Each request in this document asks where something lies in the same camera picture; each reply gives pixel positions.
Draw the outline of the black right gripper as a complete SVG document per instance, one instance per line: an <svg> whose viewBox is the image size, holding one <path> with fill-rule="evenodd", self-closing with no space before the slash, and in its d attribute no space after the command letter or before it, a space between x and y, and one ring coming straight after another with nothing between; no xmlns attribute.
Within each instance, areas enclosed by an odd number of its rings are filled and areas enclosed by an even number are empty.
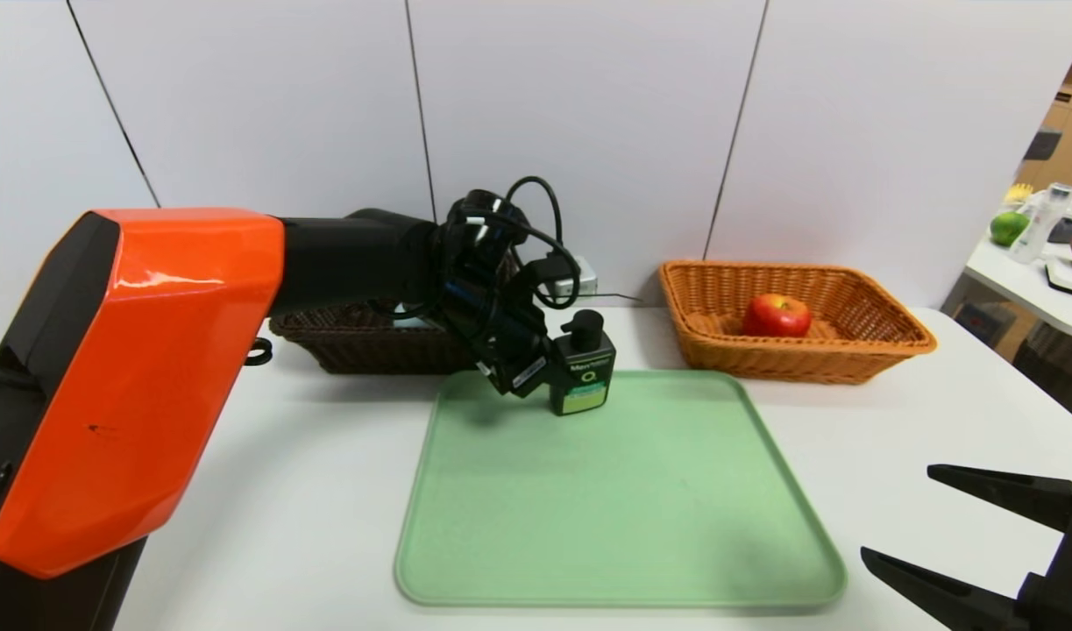
<svg viewBox="0 0 1072 631"><path fill-rule="evenodd" d="M1017 600L861 547L875 579L948 630L1072 630L1072 482L1019 472L930 464L935 482L1062 534L1044 575L1030 572Z"/></svg>

